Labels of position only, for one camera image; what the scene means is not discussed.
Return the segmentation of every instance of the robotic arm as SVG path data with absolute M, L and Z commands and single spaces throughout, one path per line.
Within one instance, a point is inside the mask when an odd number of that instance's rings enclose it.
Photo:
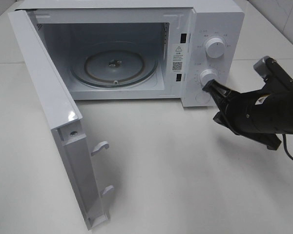
M 229 128 L 236 135 L 265 144 L 277 150 L 281 144 L 276 134 L 293 134 L 293 79 L 276 60 L 265 56 L 254 65 L 265 85 L 260 90 L 239 93 L 215 80 L 203 88 L 214 99 L 219 112 L 215 122 Z

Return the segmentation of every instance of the microwave oven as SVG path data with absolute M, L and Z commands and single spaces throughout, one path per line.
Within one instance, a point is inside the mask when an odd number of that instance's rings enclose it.
M 25 0 L 9 18 L 91 229 L 107 217 L 90 156 L 108 143 L 89 148 L 74 100 L 214 105 L 202 87 L 226 83 L 244 13 L 233 0 Z

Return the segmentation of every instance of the warning triangle symbol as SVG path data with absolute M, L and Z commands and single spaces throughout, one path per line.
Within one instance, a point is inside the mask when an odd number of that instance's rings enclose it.
M 181 52 L 181 51 L 182 51 L 181 47 L 178 46 L 177 49 L 176 49 L 176 52 Z

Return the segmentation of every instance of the microwave door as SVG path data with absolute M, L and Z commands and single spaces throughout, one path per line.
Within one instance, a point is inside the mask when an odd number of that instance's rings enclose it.
M 77 202 L 91 229 L 107 218 L 91 165 L 82 115 L 39 36 L 34 15 L 29 15 L 30 12 L 19 10 L 9 13 L 9 18 Z

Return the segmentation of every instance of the power knob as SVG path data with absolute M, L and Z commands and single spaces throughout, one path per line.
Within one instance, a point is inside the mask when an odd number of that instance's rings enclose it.
M 200 80 L 201 80 L 202 86 L 206 85 L 207 82 L 209 82 L 212 79 L 218 80 L 218 74 L 214 69 L 206 69 L 201 72 Z
M 211 38 L 206 41 L 205 50 L 206 50 L 207 55 L 210 58 L 212 58 L 212 59 L 219 58 L 225 52 L 225 43 L 219 37 Z

